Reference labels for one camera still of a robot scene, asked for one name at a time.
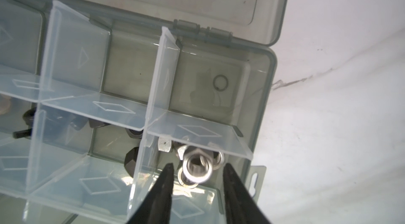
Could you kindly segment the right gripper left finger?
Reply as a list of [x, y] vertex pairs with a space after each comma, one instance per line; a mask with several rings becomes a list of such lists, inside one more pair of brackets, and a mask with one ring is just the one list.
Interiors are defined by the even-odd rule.
[[174, 187], [174, 165], [166, 164], [152, 189], [147, 193], [137, 211], [127, 221], [128, 224], [168, 224], [170, 223], [172, 195]]

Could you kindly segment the silver cap nut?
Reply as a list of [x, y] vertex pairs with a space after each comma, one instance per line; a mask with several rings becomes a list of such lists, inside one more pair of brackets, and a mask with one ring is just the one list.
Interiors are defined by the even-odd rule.
[[[193, 147], [193, 146], [184, 145], [184, 146], [179, 147], [177, 150], [177, 155], [180, 159], [180, 165], [179, 165], [179, 170], [178, 170], [178, 181], [182, 186], [184, 186], [186, 188], [195, 188], [200, 184], [194, 184], [194, 183], [190, 182], [189, 180], [187, 180], [184, 175], [183, 169], [182, 169], [184, 153], [188, 147]], [[214, 154], [214, 162], [213, 162], [213, 173], [214, 173], [214, 171], [218, 170], [219, 168], [221, 168], [223, 166], [223, 164], [225, 162], [225, 157], [222, 152], [216, 152], [216, 151], [212, 151], [212, 152]]]
[[173, 150], [173, 143], [169, 138], [159, 137], [158, 150], [165, 153], [170, 153]]
[[213, 174], [212, 151], [188, 147], [184, 153], [182, 169], [187, 180], [194, 184], [207, 182]]

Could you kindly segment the black hex nut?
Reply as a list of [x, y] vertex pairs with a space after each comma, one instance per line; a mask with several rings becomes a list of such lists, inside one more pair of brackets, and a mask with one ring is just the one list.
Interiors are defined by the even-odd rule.
[[126, 128], [126, 132], [127, 132], [128, 136], [132, 139], [142, 139], [143, 130], [137, 131], [137, 130], [132, 130], [132, 129]]
[[134, 177], [139, 147], [132, 148], [125, 156], [124, 168], [130, 177]]

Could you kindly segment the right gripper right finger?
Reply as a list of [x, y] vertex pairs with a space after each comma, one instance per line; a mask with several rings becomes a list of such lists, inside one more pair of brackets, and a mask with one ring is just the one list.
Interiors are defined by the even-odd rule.
[[223, 182], [227, 224], [271, 224], [230, 163], [224, 166]]

